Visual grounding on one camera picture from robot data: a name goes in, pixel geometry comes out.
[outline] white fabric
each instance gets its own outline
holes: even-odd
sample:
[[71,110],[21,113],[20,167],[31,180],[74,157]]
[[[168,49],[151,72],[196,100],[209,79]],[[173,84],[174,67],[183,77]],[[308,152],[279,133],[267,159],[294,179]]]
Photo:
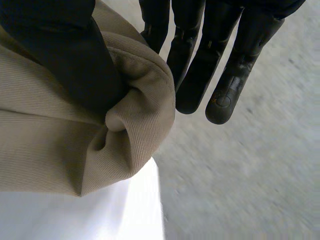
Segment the white fabric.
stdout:
[[0,240],[163,240],[158,167],[78,198],[0,192]]

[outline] concrete floor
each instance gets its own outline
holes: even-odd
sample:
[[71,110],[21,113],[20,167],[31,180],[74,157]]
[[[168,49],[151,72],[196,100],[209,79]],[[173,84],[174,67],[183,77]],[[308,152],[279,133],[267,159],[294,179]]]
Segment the concrete floor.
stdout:
[[[143,30],[138,0],[105,2]],[[314,192],[319,14],[319,1],[308,0],[287,18],[256,62],[228,123],[209,123],[205,107],[236,31],[198,111],[177,112],[154,155],[167,240],[320,239]],[[172,18],[164,59],[174,29]]]

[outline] beige fabric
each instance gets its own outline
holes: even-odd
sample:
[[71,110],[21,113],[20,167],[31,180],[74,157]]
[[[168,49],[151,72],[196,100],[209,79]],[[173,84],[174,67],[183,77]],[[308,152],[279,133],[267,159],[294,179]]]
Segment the beige fabric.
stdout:
[[104,3],[93,17],[131,86],[105,124],[0,29],[0,191],[84,196],[136,174],[167,136],[175,115],[168,66]]

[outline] white shirt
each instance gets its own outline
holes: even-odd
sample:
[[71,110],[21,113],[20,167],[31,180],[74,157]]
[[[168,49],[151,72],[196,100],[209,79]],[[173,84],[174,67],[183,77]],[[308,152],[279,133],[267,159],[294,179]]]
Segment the white shirt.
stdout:
[[0,240],[163,240],[158,167],[84,197],[0,192]]

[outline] beige jacket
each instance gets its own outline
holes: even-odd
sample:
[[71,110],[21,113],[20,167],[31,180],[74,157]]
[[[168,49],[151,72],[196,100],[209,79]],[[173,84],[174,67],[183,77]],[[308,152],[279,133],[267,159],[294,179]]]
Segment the beige jacket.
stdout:
[[129,93],[104,123],[69,97],[51,73],[0,28],[0,191],[84,196],[132,177],[175,117],[166,63],[120,15],[93,12]]

